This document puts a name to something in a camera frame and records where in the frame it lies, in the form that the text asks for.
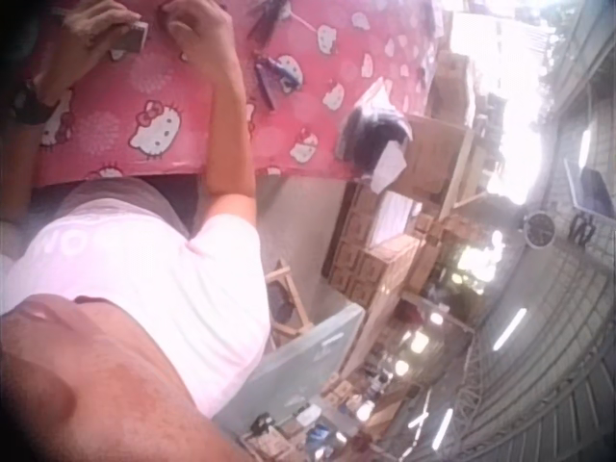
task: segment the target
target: pink tablecloth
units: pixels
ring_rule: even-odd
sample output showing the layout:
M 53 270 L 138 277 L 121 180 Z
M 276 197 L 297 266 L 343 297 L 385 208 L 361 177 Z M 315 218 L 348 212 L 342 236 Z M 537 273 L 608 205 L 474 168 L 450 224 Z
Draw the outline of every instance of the pink tablecloth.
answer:
M 62 6 L 72 2 L 61 1 Z M 211 91 L 182 60 L 155 19 L 159 0 L 123 0 L 149 22 L 139 55 L 110 56 L 63 99 L 49 121 L 39 186 L 115 175 L 196 173 L 206 160 Z M 392 103 L 422 113 L 420 65 L 433 66 L 434 40 L 422 19 L 424 0 L 292 0 L 266 53 L 300 76 L 299 91 L 276 88 L 268 111 L 256 87 L 246 34 L 254 2 L 226 0 L 244 63 L 248 118 L 260 173 L 350 178 L 334 158 L 342 123 L 379 77 Z M 49 59 L 57 26 L 35 55 Z

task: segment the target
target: white t-shirt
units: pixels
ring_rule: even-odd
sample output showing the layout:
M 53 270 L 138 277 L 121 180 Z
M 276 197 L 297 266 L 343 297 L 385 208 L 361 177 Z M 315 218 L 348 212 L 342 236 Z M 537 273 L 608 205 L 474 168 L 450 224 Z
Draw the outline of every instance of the white t-shirt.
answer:
M 189 240 L 168 202 L 136 179 L 85 183 L 60 215 L 21 259 L 2 257 L 2 313 L 35 294 L 105 298 L 141 325 L 197 408 L 214 416 L 257 366 L 270 333 L 254 226 L 219 215 Z

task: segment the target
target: person's left hand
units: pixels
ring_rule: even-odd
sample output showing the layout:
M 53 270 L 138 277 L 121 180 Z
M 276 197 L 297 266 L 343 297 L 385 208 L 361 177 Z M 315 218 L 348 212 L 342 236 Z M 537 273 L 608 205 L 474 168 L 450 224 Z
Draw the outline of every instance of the person's left hand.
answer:
M 40 101 L 56 104 L 140 17 L 115 0 L 85 0 L 68 12 L 53 58 L 35 79 Z

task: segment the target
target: person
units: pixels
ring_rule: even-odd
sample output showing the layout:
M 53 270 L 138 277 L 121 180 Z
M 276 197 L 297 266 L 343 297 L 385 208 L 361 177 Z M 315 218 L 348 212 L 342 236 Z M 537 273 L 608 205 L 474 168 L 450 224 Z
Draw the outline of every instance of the person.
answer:
M 214 89 L 202 181 L 212 200 L 192 237 L 156 190 L 118 178 L 80 185 L 23 242 L 45 118 L 139 19 L 117 1 L 66 14 L 3 139 L 2 404 L 49 460 L 244 460 L 209 420 L 270 332 L 243 76 L 214 0 L 162 9 Z

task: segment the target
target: black watch strap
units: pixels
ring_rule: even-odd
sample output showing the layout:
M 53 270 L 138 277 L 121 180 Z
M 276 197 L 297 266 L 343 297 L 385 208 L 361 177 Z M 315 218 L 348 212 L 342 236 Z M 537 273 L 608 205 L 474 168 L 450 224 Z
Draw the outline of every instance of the black watch strap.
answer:
M 42 125 L 54 114 L 58 104 L 46 106 L 39 101 L 37 89 L 31 80 L 25 80 L 13 97 L 12 109 L 15 120 L 25 125 Z

